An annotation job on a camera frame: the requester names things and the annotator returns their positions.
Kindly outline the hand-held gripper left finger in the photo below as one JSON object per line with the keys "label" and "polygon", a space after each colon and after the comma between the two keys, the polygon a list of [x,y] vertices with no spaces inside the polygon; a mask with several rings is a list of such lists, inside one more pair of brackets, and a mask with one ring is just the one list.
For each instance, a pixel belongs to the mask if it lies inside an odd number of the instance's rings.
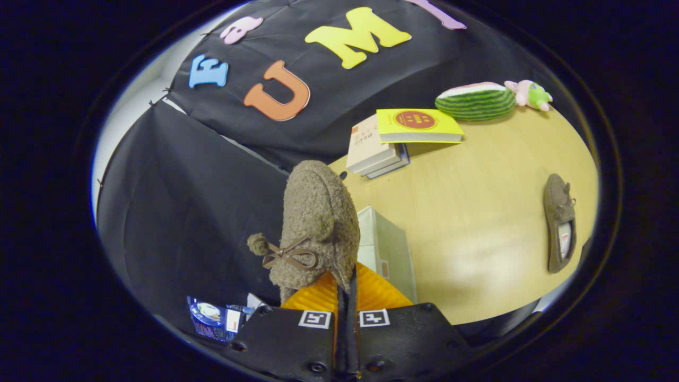
{"label": "hand-held gripper left finger", "polygon": [[334,381],[336,312],[346,293],[331,274],[299,292],[291,301],[301,309],[257,307],[223,357],[261,380]]}

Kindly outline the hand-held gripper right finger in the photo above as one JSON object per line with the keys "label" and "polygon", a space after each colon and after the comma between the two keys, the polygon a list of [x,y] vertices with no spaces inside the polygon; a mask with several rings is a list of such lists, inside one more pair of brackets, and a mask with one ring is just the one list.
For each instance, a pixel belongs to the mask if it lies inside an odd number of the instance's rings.
{"label": "hand-held gripper right finger", "polygon": [[356,380],[427,381],[471,361],[471,347],[436,305],[411,303],[362,264],[356,298]]}

